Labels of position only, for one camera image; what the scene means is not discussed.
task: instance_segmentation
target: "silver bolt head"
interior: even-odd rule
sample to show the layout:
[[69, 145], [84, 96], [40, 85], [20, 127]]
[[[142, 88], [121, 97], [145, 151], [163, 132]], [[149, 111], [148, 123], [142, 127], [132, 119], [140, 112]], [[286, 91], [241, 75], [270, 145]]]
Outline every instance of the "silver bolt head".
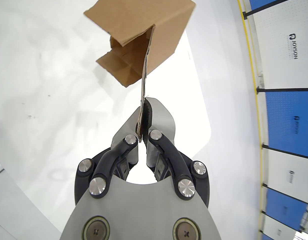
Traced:
[[150, 137], [154, 140], [160, 140], [162, 137], [162, 133], [159, 130], [152, 130], [150, 132]]
[[104, 192], [106, 188], [106, 181], [102, 177], [95, 177], [91, 180], [89, 185], [89, 192], [91, 195], [97, 196]]
[[88, 171], [92, 166], [92, 162], [90, 159], [83, 159], [80, 163], [79, 163], [79, 171], [81, 172], [86, 172]]
[[178, 190], [183, 196], [187, 198], [191, 198], [195, 194], [194, 183], [191, 180], [185, 178], [178, 182]]
[[135, 135], [127, 135], [125, 137], [125, 142], [128, 143], [129, 145], [134, 145], [137, 141], [137, 138]]
[[206, 166], [200, 161], [195, 161], [193, 167], [195, 172], [199, 175], [204, 175], [206, 173]]

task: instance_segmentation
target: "torn cardboard edge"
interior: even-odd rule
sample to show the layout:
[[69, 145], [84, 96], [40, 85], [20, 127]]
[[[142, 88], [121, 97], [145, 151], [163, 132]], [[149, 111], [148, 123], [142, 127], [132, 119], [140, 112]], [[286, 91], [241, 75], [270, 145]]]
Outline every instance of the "torn cardboard edge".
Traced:
[[153, 36], [153, 33], [154, 33], [155, 25], [153, 25], [151, 28], [152, 28], [152, 32], [151, 32], [151, 36], [150, 36], [150, 41], [149, 41], [149, 45], [147, 47], [147, 51], [146, 51], [145, 58], [144, 58], [144, 65], [143, 65], [143, 72], [142, 72], [141, 106], [140, 106], [140, 113], [139, 113], [138, 119], [137, 119], [137, 137], [138, 137], [139, 142], [142, 141], [141, 126], [142, 126], [143, 109], [144, 109], [144, 102], [145, 102], [145, 83], [146, 83], [146, 77], [147, 77], [147, 56], [150, 52], [152, 36]]

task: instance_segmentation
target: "round metal cap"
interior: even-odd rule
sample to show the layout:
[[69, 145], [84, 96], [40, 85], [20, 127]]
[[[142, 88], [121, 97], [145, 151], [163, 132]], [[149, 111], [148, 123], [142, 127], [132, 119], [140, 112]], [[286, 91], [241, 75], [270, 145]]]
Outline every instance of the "round metal cap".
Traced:
[[91, 180], [89, 185], [89, 192], [91, 195], [100, 195], [106, 187], [106, 181], [102, 177], [95, 177]]
[[195, 161], [193, 164], [193, 168], [195, 172], [199, 175], [204, 175], [206, 173], [206, 166], [200, 161]]
[[150, 137], [154, 140], [159, 140], [162, 137], [162, 133], [159, 130], [152, 130], [150, 133]]
[[178, 182], [178, 190], [185, 197], [193, 197], [195, 193], [195, 186], [189, 179], [182, 179]]
[[136, 136], [135, 135], [127, 135], [125, 137], [125, 142], [128, 143], [129, 145], [133, 145], [135, 144], [137, 141]]
[[106, 226], [102, 221], [95, 221], [90, 224], [86, 231], [87, 240], [103, 240], [106, 236]]
[[83, 228], [83, 240], [107, 240], [110, 236], [110, 225], [102, 216], [92, 217]]
[[81, 172], [86, 172], [88, 171], [92, 166], [92, 162], [90, 159], [83, 159], [80, 163], [79, 163], [79, 171]]
[[176, 221], [173, 227], [174, 240], [200, 240], [201, 233], [192, 220], [188, 218], [180, 218]]

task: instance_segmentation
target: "brown corrugated cardboard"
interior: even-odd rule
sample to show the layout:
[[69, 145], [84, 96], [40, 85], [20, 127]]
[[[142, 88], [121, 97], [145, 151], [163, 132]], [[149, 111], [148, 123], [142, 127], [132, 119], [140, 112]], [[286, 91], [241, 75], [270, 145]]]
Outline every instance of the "brown corrugated cardboard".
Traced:
[[97, 63], [125, 87], [142, 78], [141, 107], [146, 76], [174, 53], [194, 7], [191, 0], [98, 0], [84, 12], [111, 35], [112, 50]]

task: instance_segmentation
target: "cardboard flap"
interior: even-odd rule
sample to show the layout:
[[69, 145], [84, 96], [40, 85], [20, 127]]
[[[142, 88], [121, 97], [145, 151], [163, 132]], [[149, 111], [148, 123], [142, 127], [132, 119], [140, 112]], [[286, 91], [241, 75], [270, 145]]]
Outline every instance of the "cardboard flap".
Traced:
[[84, 14], [114, 37], [121, 46], [152, 26], [141, 14], [128, 10], [120, 0], [98, 0]]
[[142, 78], [115, 52], [110, 51], [97, 60], [104, 69], [112, 74], [124, 87], [127, 87]]
[[147, 38], [147, 32], [138, 36], [124, 47], [113, 38], [110, 41], [112, 51], [142, 76], [144, 58], [150, 41]]

